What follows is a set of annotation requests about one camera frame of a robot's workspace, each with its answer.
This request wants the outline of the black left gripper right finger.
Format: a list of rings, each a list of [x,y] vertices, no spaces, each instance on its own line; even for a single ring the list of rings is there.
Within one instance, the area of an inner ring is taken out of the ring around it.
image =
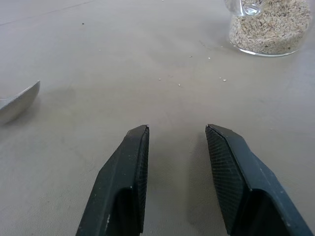
[[[275,174],[234,131],[207,124],[213,182],[229,236],[314,236]]]

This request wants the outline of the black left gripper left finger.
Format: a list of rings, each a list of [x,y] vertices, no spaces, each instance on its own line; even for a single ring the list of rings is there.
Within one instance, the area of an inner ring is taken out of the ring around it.
[[[131,129],[99,171],[75,236],[140,236],[144,229],[150,130]]]

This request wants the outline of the silver metal spoon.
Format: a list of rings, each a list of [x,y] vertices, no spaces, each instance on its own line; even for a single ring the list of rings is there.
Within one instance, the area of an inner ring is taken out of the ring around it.
[[[11,122],[27,110],[35,101],[39,90],[40,81],[37,81],[11,98],[0,99],[0,125]]]

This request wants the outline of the glass jar of grain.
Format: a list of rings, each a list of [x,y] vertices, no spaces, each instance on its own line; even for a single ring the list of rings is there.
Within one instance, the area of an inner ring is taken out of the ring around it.
[[[280,57],[298,51],[315,20],[315,0],[224,0],[228,38],[242,52]]]

